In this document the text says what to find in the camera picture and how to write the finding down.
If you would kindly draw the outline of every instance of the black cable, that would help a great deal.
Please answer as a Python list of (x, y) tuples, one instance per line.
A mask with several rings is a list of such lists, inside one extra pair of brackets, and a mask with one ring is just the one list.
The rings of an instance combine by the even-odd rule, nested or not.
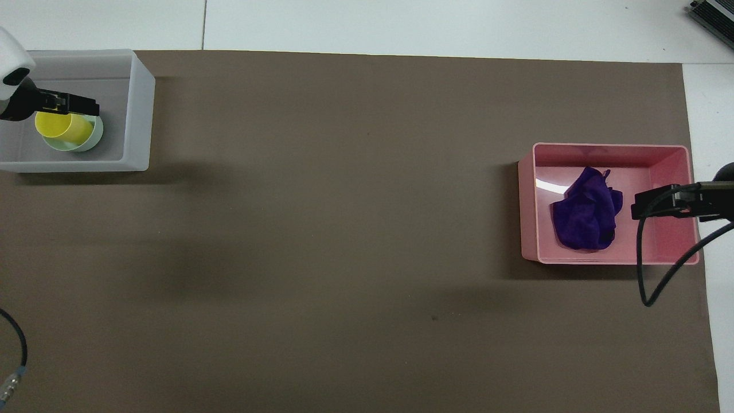
[(0, 315), (5, 318), (5, 320), (8, 320), (10, 325), (15, 329), (15, 332), (18, 333), (18, 338), (21, 340), (21, 367), (26, 366), (26, 362), (28, 361), (28, 345), (26, 344), (26, 335), (23, 334), (23, 330), (18, 325), (18, 323), (15, 322), (15, 319), (13, 319), (10, 314), (8, 314), (5, 310), (0, 309)]
[(655, 300), (658, 299), (658, 296), (663, 291), (663, 288), (668, 284), (668, 281), (670, 281), (671, 278), (675, 275), (675, 273), (680, 269), (680, 267), (683, 266), (683, 264), (688, 261), (689, 258), (691, 258), (698, 250), (704, 247), (704, 245), (710, 243), (711, 241), (715, 240), (716, 238), (722, 236), (726, 232), (730, 231), (731, 229), (734, 229), (734, 223), (729, 223), (720, 229), (714, 231), (713, 233), (709, 234), (706, 238), (703, 240), (700, 240), (696, 245), (692, 246), (690, 249), (688, 249), (681, 258), (676, 261), (675, 264), (665, 273), (663, 278), (661, 279), (660, 283), (658, 283), (658, 286), (653, 291), (650, 298), (647, 298), (647, 294), (644, 290), (644, 278), (643, 278), (643, 269), (642, 269), (642, 229), (644, 228), (644, 222), (645, 220), (650, 216), (650, 214), (653, 212), (653, 209), (661, 203), (665, 198), (668, 198), (669, 196), (675, 195), (679, 192), (684, 192), (688, 190), (698, 190), (701, 188), (700, 183), (695, 184), (688, 184), (688, 185), (681, 185), (676, 188), (672, 188), (670, 190), (665, 191), (664, 193), (660, 194), (659, 196), (655, 197), (655, 199), (650, 202), (645, 210), (642, 213), (642, 216), (640, 217), (639, 224), (637, 225), (637, 284), (640, 291), (640, 298), (642, 299), (642, 303), (649, 307), (652, 306), (655, 303)]

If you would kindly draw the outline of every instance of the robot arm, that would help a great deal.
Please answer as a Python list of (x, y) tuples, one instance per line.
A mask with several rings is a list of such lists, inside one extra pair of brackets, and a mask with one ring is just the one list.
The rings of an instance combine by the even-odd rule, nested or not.
[(94, 99), (37, 88), (28, 77), (35, 67), (26, 49), (0, 27), (0, 119), (22, 121), (36, 111), (99, 116)]

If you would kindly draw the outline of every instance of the yellow cup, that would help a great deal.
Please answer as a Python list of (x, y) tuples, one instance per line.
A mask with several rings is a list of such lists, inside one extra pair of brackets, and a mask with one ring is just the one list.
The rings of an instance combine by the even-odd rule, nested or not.
[(89, 121), (76, 113), (59, 115), (57, 113), (36, 113), (36, 130), (49, 139), (58, 139), (65, 142), (81, 145), (92, 134)]

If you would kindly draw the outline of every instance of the metal connector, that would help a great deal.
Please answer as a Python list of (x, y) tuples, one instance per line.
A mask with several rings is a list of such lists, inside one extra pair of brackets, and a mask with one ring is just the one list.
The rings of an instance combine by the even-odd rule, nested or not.
[(17, 372), (11, 374), (5, 379), (2, 387), (0, 387), (0, 402), (2, 402), (2, 405), (7, 403), (7, 401), (12, 397), (12, 394), (15, 392), (15, 389), (18, 388), (20, 383), (21, 375)]

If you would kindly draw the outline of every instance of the brown mat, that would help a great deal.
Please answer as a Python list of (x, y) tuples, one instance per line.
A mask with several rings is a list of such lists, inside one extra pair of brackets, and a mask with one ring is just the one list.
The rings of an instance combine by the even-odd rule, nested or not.
[(679, 65), (139, 55), (150, 170), (0, 176), (14, 412), (718, 411), (702, 264), (520, 256), (516, 162), (688, 146)]

